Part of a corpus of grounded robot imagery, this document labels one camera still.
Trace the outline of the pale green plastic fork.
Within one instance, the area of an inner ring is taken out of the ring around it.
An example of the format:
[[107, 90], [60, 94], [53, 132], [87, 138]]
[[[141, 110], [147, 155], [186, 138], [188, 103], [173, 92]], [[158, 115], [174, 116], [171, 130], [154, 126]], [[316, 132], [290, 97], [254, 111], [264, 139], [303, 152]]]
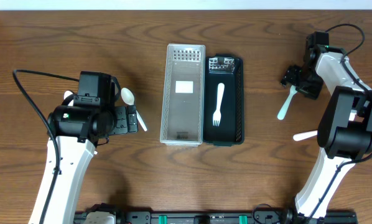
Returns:
[[278, 120], [283, 120], [287, 114], [287, 110], [289, 108], [289, 105], [292, 101], [293, 96], [297, 93], [296, 86], [292, 85], [290, 87], [289, 95], [287, 99], [285, 100], [284, 104], [282, 105], [281, 109], [279, 110], [277, 114]]

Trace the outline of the white plastic fork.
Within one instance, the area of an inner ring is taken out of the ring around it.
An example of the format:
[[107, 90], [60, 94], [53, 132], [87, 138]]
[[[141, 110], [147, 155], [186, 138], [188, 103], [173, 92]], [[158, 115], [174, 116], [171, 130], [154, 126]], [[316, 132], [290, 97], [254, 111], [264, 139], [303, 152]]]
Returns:
[[223, 99], [223, 94], [225, 90], [225, 85], [223, 83], [219, 83], [217, 86], [217, 94], [216, 94], [216, 108], [213, 113], [213, 125], [218, 127], [221, 121], [221, 103]]

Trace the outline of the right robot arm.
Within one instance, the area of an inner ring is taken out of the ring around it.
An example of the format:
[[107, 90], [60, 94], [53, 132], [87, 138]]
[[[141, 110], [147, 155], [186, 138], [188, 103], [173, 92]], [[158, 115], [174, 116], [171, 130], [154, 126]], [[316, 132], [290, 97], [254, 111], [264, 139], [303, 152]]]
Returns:
[[317, 128], [314, 168], [281, 218], [281, 223], [323, 223], [347, 172], [372, 158], [372, 89], [352, 69], [348, 53], [330, 46], [328, 32], [307, 36], [303, 66], [290, 66], [281, 85], [314, 100], [324, 85], [331, 94]]

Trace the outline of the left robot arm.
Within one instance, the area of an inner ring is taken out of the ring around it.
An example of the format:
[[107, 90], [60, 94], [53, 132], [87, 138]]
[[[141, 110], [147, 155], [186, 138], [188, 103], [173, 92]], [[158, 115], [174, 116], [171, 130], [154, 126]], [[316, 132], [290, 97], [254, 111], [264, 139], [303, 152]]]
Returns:
[[82, 71], [78, 92], [49, 114], [53, 138], [30, 223], [72, 223], [87, 167], [98, 141], [138, 131], [135, 106], [116, 106], [117, 78]]

